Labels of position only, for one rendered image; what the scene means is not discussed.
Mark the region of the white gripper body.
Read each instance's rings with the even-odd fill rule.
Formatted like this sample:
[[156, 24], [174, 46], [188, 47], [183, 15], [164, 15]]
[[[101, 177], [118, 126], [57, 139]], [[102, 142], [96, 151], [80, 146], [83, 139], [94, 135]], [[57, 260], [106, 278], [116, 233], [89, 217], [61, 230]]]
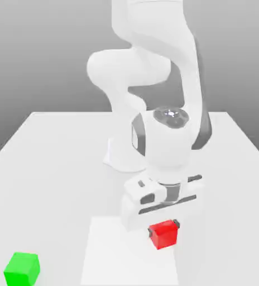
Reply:
[[155, 193], [131, 196], [128, 192], [121, 200], [121, 221], [127, 231], [148, 228], [167, 220], [185, 221], [203, 208], [204, 180], [190, 178], [186, 192], [176, 202], [159, 202]]

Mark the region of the small red cube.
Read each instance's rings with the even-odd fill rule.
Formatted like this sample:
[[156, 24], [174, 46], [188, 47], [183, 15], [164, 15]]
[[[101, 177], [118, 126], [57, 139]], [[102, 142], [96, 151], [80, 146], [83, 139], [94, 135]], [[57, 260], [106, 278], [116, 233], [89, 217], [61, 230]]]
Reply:
[[163, 249], [177, 243], [178, 230], [173, 220], [167, 220], [149, 226], [152, 229], [150, 237], [155, 248]]

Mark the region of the small green cube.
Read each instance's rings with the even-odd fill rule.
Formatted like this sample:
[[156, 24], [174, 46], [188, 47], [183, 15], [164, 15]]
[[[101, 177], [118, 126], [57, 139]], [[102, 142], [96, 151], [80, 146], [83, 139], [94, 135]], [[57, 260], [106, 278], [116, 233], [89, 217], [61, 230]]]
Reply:
[[3, 273], [7, 286], [34, 286], [40, 273], [39, 257], [15, 252]]

